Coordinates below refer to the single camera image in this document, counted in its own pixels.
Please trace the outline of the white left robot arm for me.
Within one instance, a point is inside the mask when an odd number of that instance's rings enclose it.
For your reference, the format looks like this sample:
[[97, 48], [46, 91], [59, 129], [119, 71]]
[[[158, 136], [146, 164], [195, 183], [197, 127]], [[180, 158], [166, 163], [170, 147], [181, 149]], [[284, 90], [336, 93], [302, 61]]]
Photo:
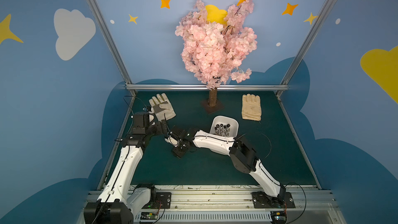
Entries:
[[165, 120], [150, 123], [133, 121], [129, 133], [122, 138], [125, 144], [107, 186], [96, 202], [87, 203], [84, 209], [86, 224], [132, 224], [135, 215], [154, 201], [153, 186], [140, 186], [130, 196], [128, 191], [150, 139], [166, 134], [168, 127]]

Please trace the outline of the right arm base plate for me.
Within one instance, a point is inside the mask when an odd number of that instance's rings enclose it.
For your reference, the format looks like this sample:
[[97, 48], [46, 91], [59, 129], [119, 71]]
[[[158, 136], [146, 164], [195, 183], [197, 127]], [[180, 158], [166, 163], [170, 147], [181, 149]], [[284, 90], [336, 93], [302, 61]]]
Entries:
[[290, 192], [285, 192], [283, 201], [275, 197], [270, 197], [262, 191], [252, 192], [251, 196], [254, 208], [296, 208]]

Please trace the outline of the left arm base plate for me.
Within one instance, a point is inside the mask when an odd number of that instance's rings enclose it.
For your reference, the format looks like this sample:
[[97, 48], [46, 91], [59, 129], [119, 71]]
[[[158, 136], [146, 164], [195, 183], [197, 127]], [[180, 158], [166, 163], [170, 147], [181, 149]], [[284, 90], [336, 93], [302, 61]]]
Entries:
[[143, 209], [170, 209], [171, 199], [171, 192], [157, 192], [155, 198], [144, 205]]

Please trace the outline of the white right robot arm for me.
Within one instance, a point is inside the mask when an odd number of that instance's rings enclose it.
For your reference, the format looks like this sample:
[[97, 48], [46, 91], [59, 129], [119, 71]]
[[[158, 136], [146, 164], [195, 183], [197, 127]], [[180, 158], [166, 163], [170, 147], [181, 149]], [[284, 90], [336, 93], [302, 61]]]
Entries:
[[174, 146], [172, 153], [178, 158], [181, 158], [191, 147], [206, 148], [228, 156], [234, 168], [253, 177], [269, 199], [277, 203], [285, 201], [285, 186], [272, 177], [253, 146], [243, 136], [222, 137], [199, 129], [185, 131], [174, 128], [165, 136], [165, 141]]

